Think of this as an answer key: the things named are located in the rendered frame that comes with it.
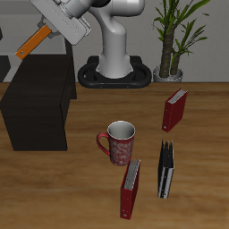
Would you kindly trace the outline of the dark brown desk caddy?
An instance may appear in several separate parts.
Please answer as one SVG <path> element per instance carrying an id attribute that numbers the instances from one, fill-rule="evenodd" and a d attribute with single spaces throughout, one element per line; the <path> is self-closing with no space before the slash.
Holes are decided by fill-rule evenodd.
<path id="1" fill-rule="evenodd" d="M 65 151 L 65 121 L 77 97 L 72 45 L 64 54 L 28 55 L 0 101 L 15 151 Z"/>

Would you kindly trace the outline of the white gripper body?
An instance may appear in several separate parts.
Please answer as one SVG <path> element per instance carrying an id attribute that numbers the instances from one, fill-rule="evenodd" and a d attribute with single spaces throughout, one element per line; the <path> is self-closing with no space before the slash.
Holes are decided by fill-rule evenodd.
<path id="1" fill-rule="evenodd" d="M 61 5 L 54 0 L 30 0 L 30 2 L 72 45 L 77 45 L 90 34 L 91 27 L 83 17 L 70 19 L 63 12 Z"/>

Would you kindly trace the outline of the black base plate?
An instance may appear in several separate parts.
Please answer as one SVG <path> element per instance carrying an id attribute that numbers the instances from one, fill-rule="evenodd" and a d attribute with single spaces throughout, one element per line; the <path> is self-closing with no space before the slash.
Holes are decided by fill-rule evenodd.
<path id="1" fill-rule="evenodd" d="M 96 71 L 98 56 L 91 56 L 78 71 L 78 82 L 89 89 L 140 89 L 152 80 L 151 70 L 136 55 L 130 56 L 133 71 L 120 79 L 109 79 Z"/>

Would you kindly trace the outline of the red book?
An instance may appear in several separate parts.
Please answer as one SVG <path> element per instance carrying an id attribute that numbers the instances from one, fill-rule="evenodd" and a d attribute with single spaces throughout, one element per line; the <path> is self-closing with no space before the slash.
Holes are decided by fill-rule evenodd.
<path id="1" fill-rule="evenodd" d="M 165 101 L 162 130 L 170 132 L 182 120 L 188 91 L 178 89 Z"/>
<path id="2" fill-rule="evenodd" d="M 131 213 L 139 188 L 139 175 L 140 161 L 129 158 L 121 185 L 120 218 L 131 219 Z"/>

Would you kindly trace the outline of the red patterned mug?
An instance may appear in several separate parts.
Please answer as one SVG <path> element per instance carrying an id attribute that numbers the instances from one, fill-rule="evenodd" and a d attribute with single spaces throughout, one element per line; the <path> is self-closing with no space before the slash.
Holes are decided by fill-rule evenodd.
<path id="1" fill-rule="evenodd" d="M 100 132 L 97 135 L 97 145 L 110 157 L 114 165 L 127 165 L 131 158 L 134 136 L 135 127 L 131 123 L 116 121 L 109 124 L 107 132 Z M 100 143 L 101 138 L 108 140 L 109 149 Z"/>

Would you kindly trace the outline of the black book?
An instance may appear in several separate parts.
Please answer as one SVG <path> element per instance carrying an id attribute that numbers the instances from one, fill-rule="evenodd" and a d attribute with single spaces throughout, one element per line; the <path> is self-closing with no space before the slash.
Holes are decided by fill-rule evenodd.
<path id="1" fill-rule="evenodd" d="M 157 168 L 157 196 L 167 199 L 174 173 L 173 143 L 162 141 Z"/>

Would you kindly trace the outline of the green pot plant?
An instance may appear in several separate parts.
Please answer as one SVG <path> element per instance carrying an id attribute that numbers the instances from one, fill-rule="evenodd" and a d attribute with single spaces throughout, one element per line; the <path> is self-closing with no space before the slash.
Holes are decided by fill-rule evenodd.
<path id="1" fill-rule="evenodd" d="M 201 36 L 205 25 L 191 34 L 196 19 L 186 25 L 182 24 L 200 7 L 210 2 L 210 0 L 199 0 L 194 4 L 193 1 L 191 0 L 181 9 L 179 7 L 180 0 L 163 0 L 163 11 L 157 8 L 160 16 L 156 17 L 154 23 L 158 21 L 162 26 L 161 29 L 157 28 L 157 31 L 163 48 L 160 65 L 153 71 L 154 82 L 181 82 L 183 72 L 178 68 L 181 56 L 191 54 L 189 48 L 192 45 L 207 39 L 207 37 Z"/>

